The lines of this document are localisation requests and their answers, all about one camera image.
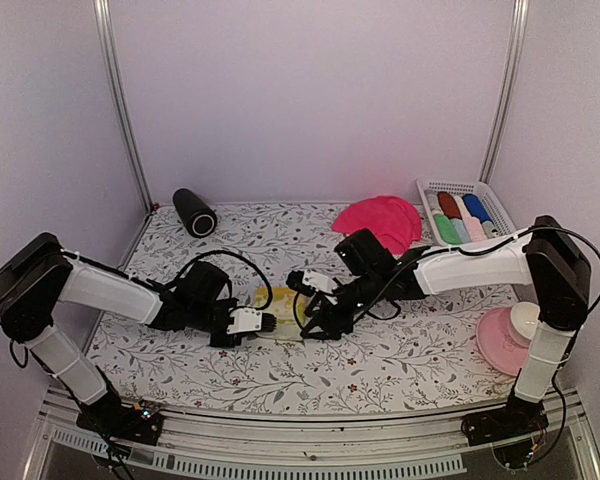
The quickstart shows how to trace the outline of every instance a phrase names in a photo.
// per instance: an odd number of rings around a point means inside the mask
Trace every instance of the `blue rolled towel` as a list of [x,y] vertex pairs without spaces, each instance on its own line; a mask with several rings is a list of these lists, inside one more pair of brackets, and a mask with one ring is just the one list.
[[482,206],[482,203],[480,202],[480,199],[478,197],[476,197],[472,193],[468,193],[464,197],[462,197],[462,199],[464,200],[464,204],[467,206],[467,210],[469,210],[471,216],[476,217],[478,220],[480,220],[480,223],[491,221],[491,217]]
[[471,243],[471,237],[469,236],[469,232],[467,231],[467,227],[464,222],[459,218],[452,218],[451,225],[453,225],[453,229],[458,234],[460,238],[460,242],[462,243]]

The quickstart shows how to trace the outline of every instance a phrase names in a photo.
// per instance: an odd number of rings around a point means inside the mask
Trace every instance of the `pink cloth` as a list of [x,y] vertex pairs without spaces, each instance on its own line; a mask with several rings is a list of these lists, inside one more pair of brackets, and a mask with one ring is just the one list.
[[368,228],[380,244],[402,255],[422,237],[420,214],[398,197],[376,197],[350,205],[333,223],[333,231],[350,235]]
[[469,233],[471,241],[480,242],[481,240],[486,240],[487,236],[484,234],[484,229],[482,228],[480,220],[471,216],[469,210],[467,210],[467,206],[464,204],[464,200],[458,195],[454,195],[453,199],[458,205],[458,210],[460,210],[462,221],[464,222],[465,227],[467,227],[467,232]]

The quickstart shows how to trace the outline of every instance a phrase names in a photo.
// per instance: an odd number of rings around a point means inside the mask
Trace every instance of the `robotic arm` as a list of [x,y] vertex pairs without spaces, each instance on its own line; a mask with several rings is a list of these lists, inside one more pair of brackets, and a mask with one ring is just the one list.
[[132,279],[118,270],[63,250],[43,233],[0,269],[0,325],[12,341],[59,379],[79,402],[78,426],[107,437],[156,444],[162,418],[152,408],[122,405],[105,375],[53,322],[58,301],[122,315],[150,328],[209,332],[214,347],[239,345],[248,332],[273,331],[275,318],[218,299],[229,277],[195,262],[175,288]]
[[357,277],[352,282],[340,284],[314,272],[289,275],[290,288],[312,297],[301,334],[338,339],[383,299],[415,300],[490,284],[533,285],[540,323],[507,405],[466,416],[463,432],[477,445],[546,428],[542,399],[587,318],[591,277],[589,261],[560,230],[552,217],[538,217],[531,229],[508,238],[472,243],[462,250],[418,248],[398,260],[370,231],[356,232],[335,248]]

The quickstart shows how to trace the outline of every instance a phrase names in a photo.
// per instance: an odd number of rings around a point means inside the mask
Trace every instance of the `white basket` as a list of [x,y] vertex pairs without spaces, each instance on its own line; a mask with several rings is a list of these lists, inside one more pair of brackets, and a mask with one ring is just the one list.
[[427,218],[429,219],[433,235],[436,237],[436,241],[442,246],[447,246],[448,243],[440,238],[436,222],[433,220],[433,215],[431,214],[431,208],[429,208],[429,202],[427,202],[427,197],[424,194],[425,190],[433,190],[436,193],[447,192],[451,195],[460,196],[467,193],[473,193],[480,199],[480,202],[482,202],[482,205],[491,217],[491,221],[500,233],[506,235],[508,233],[513,233],[516,230],[516,226],[511,221],[509,214],[507,214],[507,211],[500,203],[500,200],[498,200],[498,197],[496,197],[496,194],[493,193],[493,190],[491,190],[486,183],[447,182],[443,180],[418,178],[416,180],[416,186],[418,187],[418,192],[420,192],[420,197],[422,198],[422,205],[427,212]]

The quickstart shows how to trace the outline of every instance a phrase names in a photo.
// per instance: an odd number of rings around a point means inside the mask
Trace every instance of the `pink plate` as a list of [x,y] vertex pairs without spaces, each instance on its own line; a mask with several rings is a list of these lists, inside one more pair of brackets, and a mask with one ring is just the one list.
[[478,320],[476,341],[485,360],[496,370],[516,376],[527,360],[529,349],[509,335],[511,308],[496,308]]

